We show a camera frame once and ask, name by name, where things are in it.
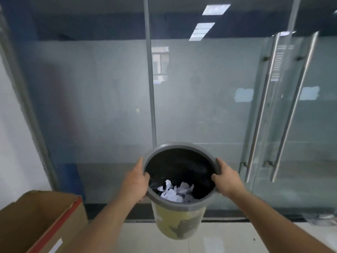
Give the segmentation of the person's left hand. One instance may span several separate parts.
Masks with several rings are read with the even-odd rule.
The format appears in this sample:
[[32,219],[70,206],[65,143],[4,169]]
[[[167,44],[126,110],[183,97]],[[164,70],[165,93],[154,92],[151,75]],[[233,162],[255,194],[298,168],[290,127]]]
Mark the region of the person's left hand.
[[122,183],[120,196],[135,205],[143,198],[141,197],[141,176],[144,174],[143,157],[141,157],[135,167],[129,171]]

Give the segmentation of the person's right hand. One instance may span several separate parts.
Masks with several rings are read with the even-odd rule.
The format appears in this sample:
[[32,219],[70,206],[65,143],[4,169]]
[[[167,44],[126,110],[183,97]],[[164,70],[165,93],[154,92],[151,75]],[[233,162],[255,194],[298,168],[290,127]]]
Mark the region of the person's right hand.
[[225,161],[216,158],[220,165],[221,173],[224,176],[224,190],[218,190],[224,197],[236,200],[241,195],[250,194],[243,185],[237,171],[233,170]]

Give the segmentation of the yellow waste bin grey rim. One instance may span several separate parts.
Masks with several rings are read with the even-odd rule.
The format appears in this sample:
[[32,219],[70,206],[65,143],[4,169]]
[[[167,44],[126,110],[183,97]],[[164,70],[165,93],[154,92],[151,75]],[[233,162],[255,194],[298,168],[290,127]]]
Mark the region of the yellow waste bin grey rim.
[[151,200],[155,223],[162,234],[171,239],[183,240],[195,234],[207,206],[214,197],[207,201],[195,199],[192,203],[177,203],[165,199],[163,201],[152,201],[149,199]]

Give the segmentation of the person's right forearm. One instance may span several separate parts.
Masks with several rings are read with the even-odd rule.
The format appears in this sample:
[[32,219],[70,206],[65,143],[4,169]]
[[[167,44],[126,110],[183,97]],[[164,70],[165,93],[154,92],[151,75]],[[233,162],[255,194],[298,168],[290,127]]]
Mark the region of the person's right forearm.
[[269,253],[335,253],[245,188],[235,190],[230,199],[250,220]]

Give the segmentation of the person's left forearm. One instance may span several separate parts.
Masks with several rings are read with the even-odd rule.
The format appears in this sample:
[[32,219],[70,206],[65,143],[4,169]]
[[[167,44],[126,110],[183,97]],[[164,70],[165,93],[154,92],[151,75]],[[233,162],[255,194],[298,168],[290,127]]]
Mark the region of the person's left forearm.
[[144,198],[138,192],[121,192],[70,243],[63,253],[112,253],[121,227],[132,208]]

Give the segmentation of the crumpled white paper waste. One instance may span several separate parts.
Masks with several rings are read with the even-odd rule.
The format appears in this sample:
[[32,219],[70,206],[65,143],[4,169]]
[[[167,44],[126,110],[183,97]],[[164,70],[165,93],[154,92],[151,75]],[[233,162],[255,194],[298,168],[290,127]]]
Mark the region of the crumpled white paper waste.
[[157,188],[161,198],[177,203],[192,203],[194,185],[182,182],[179,187],[173,186],[170,180],[165,181],[165,186]]

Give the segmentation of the black bin liner bag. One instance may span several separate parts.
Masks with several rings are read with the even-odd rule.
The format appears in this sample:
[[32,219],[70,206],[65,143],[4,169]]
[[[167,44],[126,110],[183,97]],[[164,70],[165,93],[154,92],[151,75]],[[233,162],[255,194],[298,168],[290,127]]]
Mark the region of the black bin liner bag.
[[168,179],[175,185],[186,182],[194,185],[192,195],[198,201],[214,197],[217,190],[212,174],[220,173],[220,165],[205,149],[191,143],[166,143],[148,152],[143,159],[143,170],[150,175],[147,196],[152,201],[163,201],[157,190]]

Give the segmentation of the glass double door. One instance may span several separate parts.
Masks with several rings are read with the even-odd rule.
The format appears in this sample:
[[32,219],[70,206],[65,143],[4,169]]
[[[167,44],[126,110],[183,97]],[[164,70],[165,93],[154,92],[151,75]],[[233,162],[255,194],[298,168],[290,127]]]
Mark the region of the glass double door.
[[337,215],[337,33],[292,37],[251,192],[288,213]]

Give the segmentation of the brown cardboard box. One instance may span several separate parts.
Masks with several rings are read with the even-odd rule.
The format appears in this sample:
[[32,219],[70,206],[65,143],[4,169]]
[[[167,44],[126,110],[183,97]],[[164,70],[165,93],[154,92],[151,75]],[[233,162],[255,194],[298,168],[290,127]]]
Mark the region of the brown cardboard box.
[[63,253],[87,224],[81,196],[28,191],[0,210],[0,253]]

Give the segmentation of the grey glass partition post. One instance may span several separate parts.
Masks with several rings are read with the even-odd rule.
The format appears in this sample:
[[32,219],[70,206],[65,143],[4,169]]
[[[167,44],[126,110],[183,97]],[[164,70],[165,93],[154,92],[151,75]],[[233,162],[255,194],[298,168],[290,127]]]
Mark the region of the grey glass partition post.
[[146,51],[147,51],[148,78],[149,78],[152,145],[153,148],[155,148],[157,146],[157,139],[156,139],[155,100],[154,100],[154,83],[153,83],[153,64],[152,64],[152,49],[151,49],[151,34],[150,34],[150,13],[149,13],[148,0],[143,0],[143,3],[144,3]]

